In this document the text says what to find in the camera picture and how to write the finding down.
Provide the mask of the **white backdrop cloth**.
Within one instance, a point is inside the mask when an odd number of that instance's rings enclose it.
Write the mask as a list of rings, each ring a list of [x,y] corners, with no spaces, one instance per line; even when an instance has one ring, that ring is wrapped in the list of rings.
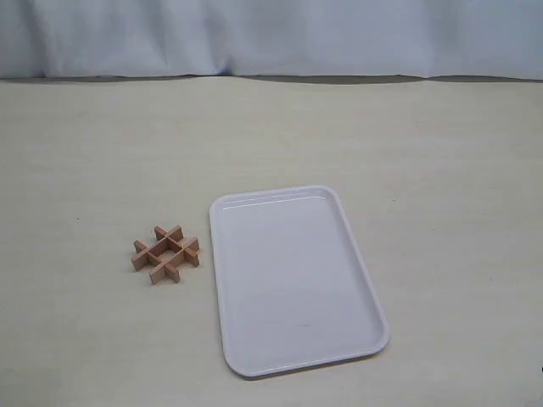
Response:
[[[542,77],[539,1],[4,1],[3,77]]]

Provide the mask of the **white plastic tray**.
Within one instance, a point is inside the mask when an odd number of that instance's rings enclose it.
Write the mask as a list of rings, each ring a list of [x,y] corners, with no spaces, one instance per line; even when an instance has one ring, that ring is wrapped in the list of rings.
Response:
[[[225,361],[246,378],[380,353],[389,323],[337,193],[322,185],[210,206]]]

